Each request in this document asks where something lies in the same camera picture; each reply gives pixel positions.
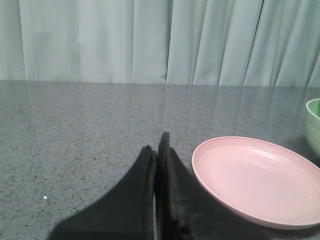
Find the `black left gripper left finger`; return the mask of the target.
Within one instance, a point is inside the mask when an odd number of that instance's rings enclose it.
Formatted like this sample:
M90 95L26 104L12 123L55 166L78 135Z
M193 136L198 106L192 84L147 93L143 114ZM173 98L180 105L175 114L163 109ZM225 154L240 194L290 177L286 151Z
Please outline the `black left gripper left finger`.
M50 240L152 240L156 152L145 146L102 198L56 225Z

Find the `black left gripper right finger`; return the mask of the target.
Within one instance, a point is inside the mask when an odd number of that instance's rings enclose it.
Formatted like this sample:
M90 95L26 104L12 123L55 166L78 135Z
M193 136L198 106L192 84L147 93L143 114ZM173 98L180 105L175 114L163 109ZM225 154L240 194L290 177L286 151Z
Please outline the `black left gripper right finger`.
M232 213L191 175L163 132L155 175L157 237L160 240L268 240L260 226Z

